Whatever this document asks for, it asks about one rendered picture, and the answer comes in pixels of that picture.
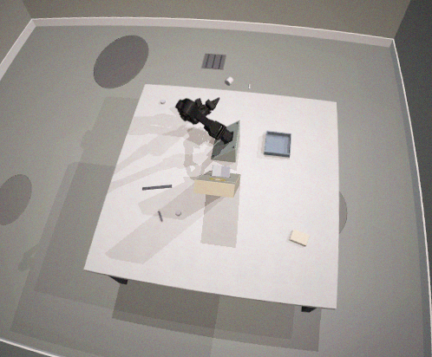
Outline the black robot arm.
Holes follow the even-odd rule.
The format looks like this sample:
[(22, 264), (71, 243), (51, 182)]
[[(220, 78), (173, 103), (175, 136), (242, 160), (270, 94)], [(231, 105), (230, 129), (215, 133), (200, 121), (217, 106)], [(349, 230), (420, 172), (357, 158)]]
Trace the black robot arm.
[[(198, 122), (204, 125), (204, 129), (208, 131), (208, 134), (216, 140), (224, 141), (224, 144), (232, 141), (233, 131), (227, 130), (227, 126), (218, 122), (217, 120), (209, 120), (199, 110), (205, 105), (202, 104), (200, 98), (192, 101), (188, 98), (180, 99), (176, 104), (176, 108), (180, 113), (179, 116), (182, 120), (188, 121), (192, 124)], [(217, 135), (216, 135), (217, 134)]]

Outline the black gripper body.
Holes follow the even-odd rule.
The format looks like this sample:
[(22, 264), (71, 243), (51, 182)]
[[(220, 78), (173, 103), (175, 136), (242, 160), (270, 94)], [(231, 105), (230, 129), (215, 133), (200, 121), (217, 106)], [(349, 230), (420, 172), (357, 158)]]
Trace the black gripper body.
[(216, 107), (211, 103), (211, 101), (208, 99), (205, 106), (199, 110), (204, 116), (207, 116), (213, 111)]

